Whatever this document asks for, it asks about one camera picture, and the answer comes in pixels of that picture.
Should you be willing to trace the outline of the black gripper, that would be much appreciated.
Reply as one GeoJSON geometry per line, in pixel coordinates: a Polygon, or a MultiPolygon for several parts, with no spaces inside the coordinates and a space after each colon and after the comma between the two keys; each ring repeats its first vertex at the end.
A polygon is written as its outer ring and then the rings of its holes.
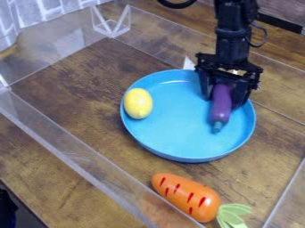
{"type": "Polygon", "coordinates": [[[250,42],[251,29],[215,29],[215,53],[196,53],[195,71],[199,75],[202,98],[211,99],[217,83],[233,84],[233,109],[245,105],[250,93],[258,88],[263,70],[247,60],[250,47],[259,47],[250,42]]]}

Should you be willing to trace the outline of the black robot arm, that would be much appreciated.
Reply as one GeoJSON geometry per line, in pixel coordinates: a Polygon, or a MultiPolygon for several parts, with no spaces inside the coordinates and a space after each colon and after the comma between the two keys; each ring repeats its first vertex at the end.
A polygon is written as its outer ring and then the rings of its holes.
{"type": "Polygon", "coordinates": [[[218,83],[234,86],[231,93],[233,108],[245,103],[253,90],[258,88],[263,69],[247,60],[250,47],[259,47],[250,42],[251,27],[255,25],[258,5],[255,0],[214,0],[215,18],[215,54],[196,53],[195,72],[199,76],[202,97],[209,101],[213,88],[218,83]]]}

